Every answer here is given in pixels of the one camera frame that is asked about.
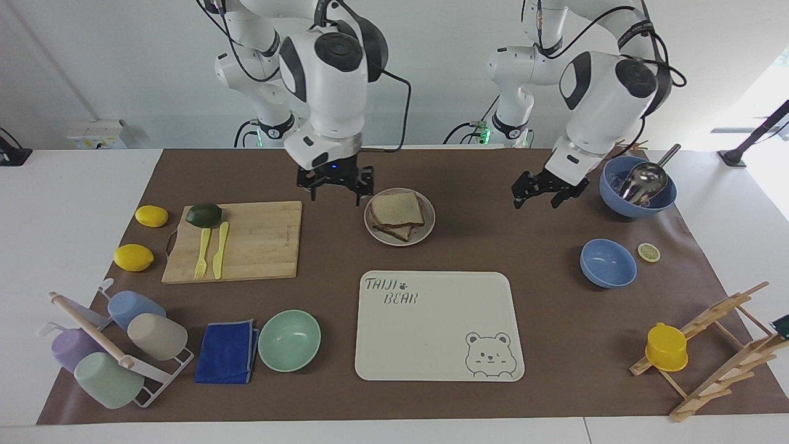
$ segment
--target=white wall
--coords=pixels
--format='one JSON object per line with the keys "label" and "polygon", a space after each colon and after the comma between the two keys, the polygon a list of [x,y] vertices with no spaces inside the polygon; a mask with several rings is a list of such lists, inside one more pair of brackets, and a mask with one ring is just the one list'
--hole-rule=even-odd
{"label": "white wall", "polygon": [[[386,35],[389,70],[413,83],[409,143],[440,143],[455,124],[478,119],[497,93],[485,73],[488,54],[530,44],[519,0],[350,3]],[[785,0],[652,0],[649,8],[672,65],[690,79],[649,118],[645,138],[654,148],[708,133],[789,43]],[[278,28],[285,35],[307,23]],[[33,148],[68,147],[67,122],[89,119],[91,109],[101,119],[125,119],[135,129],[133,147],[150,148],[228,146],[252,117],[246,99],[215,79],[213,59],[226,41],[193,0],[0,0],[0,24],[0,124]],[[584,24],[570,17],[568,39]],[[576,49],[568,60],[615,45],[594,29]],[[552,145],[569,111],[556,87],[533,94],[535,145]],[[388,78],[371,86],[365,143],[396,143],[404,99],[404,86]]]}

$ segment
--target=wall socket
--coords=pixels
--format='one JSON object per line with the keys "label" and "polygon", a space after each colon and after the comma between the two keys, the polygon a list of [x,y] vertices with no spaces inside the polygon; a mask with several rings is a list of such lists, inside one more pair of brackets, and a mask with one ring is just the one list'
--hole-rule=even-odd
{"label": "wall socket", "polygon": [[129,130],[122,120],[71,122],[66,133],[76,149],[126,149]]}

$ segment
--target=white table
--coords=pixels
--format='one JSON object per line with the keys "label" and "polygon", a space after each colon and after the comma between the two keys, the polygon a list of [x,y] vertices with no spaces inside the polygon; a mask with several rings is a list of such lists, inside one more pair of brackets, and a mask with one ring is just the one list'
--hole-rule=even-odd
{"label": "white table", "polygon": [[[639,417],[33,427],[59,369],[49,352],[51,339],[36,338],[36,330],[48,321],[72,325],[47,303],[46,294],[57,290],[90,303],[160,154],[38,151],[24,167],[0,170],[5,216],[0,230],[0,344],[5,356],[0,442],[478,443],[494,438],[679,444],[780,442],[789,434],[789,415],[694,416],[681,424],[667,417]],[[747,308],[763,322],[789,313],[789,222],[749,172],[726,168],[709,152],[681,152],[668,170],[679,188],[677,206],[726,291],[769,280],[771,285]],[[735,236],[741,239],[736,244],[731,241]],[[754,328],[751,333],[759,332]],[[789,356],[779,356],[770,367],[787,391]]]}

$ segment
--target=cartoon bear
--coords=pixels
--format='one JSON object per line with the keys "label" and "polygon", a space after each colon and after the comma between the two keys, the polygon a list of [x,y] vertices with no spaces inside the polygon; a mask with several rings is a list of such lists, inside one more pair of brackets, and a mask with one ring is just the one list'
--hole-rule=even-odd
{"label": "cartoon bear", "polygon": [[506,333],[498,333],[494,337],[481,337],[471,332],[466,335],[469,354],[466,356],[466,367],[474,373],[474,377],[484,375],[487,378],[510,375],[518,368],[518,362],[510,350],[510,337]]}

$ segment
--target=yellow lemon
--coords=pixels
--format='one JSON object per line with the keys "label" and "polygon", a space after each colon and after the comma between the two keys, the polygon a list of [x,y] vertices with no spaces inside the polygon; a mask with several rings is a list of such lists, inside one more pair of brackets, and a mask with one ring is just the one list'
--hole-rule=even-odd
{"label": "yellow lemon", "polygon": [[167,217],[167,210],[155,205],[144,205],[134,212],[134,218],[137,219],[137,222],[152,228],[166,224]]}
{"label": "yellow lemon", "polygon": [[115,251],[112,260],[126,271],[143,271],[153,262],[153,253],[142,245],[128,243]]}

